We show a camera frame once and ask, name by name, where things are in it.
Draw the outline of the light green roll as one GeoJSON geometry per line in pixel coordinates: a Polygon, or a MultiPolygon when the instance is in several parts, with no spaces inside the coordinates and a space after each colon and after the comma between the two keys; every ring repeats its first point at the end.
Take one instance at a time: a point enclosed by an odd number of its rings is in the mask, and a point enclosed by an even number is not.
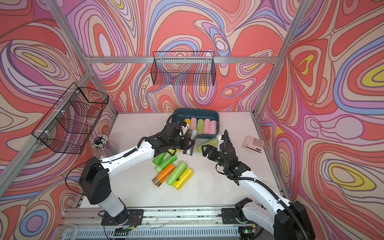
{"type": "Polygon", "coordinates": [[[202,150],[202,146],[210,145],[210,146],[213,146],[213,147],[217,148],[217,147],[218,147],[218,144],[219,144],[219,141],[218,141],[217,139],[213,138],[213,139],[210,139],[210,140],[208,140],[208,141],[206,141],[206,142],[204,142],[204,143],[198,145],[198,146],[197,146],[197,151],[198,151],[199,153],[202,153],[202,152],[203,152],[203,150],[202,150]]]}

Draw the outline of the grey trash bag roll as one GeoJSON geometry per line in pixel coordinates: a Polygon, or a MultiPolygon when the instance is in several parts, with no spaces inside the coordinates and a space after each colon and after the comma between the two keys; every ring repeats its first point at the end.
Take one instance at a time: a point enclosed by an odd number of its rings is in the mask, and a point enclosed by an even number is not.
{"type": "Polygon", "coordinates": [[[197,130],[190,130],[190,132],[187,135],[187,148],[183,150],[184,155],[192,156],[194,152],[194,147],[196,143],[196,139],[198,136],[197,130]]]}

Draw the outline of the teal plastic storage box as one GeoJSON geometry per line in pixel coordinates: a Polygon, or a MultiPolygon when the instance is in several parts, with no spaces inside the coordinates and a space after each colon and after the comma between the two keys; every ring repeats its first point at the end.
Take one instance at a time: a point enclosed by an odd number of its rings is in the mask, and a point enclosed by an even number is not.
{"type": "Polygon", "coordinates": [[[216,124],[216,130],[214,134],[198,134],[197,138],[198,139],[212,139],[215,138],[219,131],[220,131],[220,117],[219,114],[216,111],[211,111],[211,110],[199,110],[199,109],[176,109],[174,113],[176,114],[171,118],[171,122],[180,122],[182,117],[184,116],[183,114],[180,114],[180,112],[185,113],[185,119],[191,119],[191,118],[196,118],[197,120],[199,119],[210,119],[211,122],[214,121],[216,124]]]}

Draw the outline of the thin pink trash bag roll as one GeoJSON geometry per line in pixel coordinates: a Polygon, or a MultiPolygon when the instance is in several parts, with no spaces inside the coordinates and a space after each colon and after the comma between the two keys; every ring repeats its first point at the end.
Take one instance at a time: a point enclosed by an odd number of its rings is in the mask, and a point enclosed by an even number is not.
{"type": "Polygon", "coordinates": [[[191,122],[190,122],[190,127],[191,127],[191,130],[196,130],[197,129],[197,119],[196,118],[191,118],[191,122]]]}

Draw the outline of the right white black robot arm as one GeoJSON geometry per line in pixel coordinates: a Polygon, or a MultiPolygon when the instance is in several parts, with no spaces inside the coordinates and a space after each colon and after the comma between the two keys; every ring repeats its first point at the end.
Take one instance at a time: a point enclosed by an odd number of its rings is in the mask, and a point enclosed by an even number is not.
{"type": "Polygon", "coordinates": [[[245,220],[254,222],[274,236],[276,240],[314,240],[315,231],[308,212],[300,202],[282,197],[239,161],[231,142],[223,142],[219,148],[211,145],[200,147],[207,159],[223,167],[226,178],[248,191],[263,207],[251,200],[240,204],[245,220]]]}

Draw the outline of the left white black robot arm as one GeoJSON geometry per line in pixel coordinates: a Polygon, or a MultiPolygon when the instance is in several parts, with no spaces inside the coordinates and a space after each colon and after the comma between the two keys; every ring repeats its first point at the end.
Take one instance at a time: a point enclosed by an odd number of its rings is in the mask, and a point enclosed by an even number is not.
{"type": "Polygon", "coordinates": [[[143,137],[137,146],[101,160],[89,159],[82,171],[79,185],[91,205],[98,205],[116,225],[129,219],[129,211],[113,193],[111,180],[130,167],[153,159],[169,150],[189,150],[195,142],[189,139],[189,125],[185,121],[169,122],[159,133],[143,137]]]}

